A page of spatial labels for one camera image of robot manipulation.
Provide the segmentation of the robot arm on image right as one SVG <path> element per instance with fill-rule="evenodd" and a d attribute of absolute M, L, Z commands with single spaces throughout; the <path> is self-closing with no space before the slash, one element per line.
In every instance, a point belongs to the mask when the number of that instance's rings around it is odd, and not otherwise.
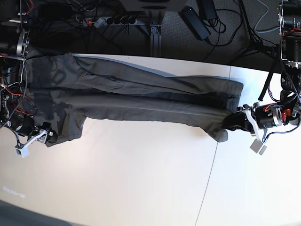
<path fill-rule="evenodd" d="M 247 26 L 250 35 L 250 47 L 246 50 L 256 50 L 271 53 L 274 58 L 263 89 L 258 98 L 262 101 L 268 93 L 273 103 L 260 106 L 243 105 L 237 112 L 223 122 L 223 128 L 250 132 L 259 141 L 265 143 L 270 134 L 269 128 L 282 125 L 293 125 L 293 130 L 301 126 L 301 2 L 299 0 L 282 0 L 278 7 L 280 43 L 267 47 L 261 41 L 256 42 L 257 31 Z M 270 82 L 277 65 L 281 66 L 280 98 L 273 97 Z"/>

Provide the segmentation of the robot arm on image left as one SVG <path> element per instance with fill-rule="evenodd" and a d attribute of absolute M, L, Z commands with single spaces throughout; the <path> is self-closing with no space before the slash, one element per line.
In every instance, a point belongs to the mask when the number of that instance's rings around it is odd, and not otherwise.
<path fill-rule="evenodd" d="M 50 123 L 35 126 L 33 116 L 38 109 L 27 96 L 29 74 L 26 55 L 30 38 L 29 14 L 34 8 L 31 0 L 2 0 L 0 2 L 0 126 L 16 137 L 16 153 L 29 155 L 33 142 L 56 140 Z"/>

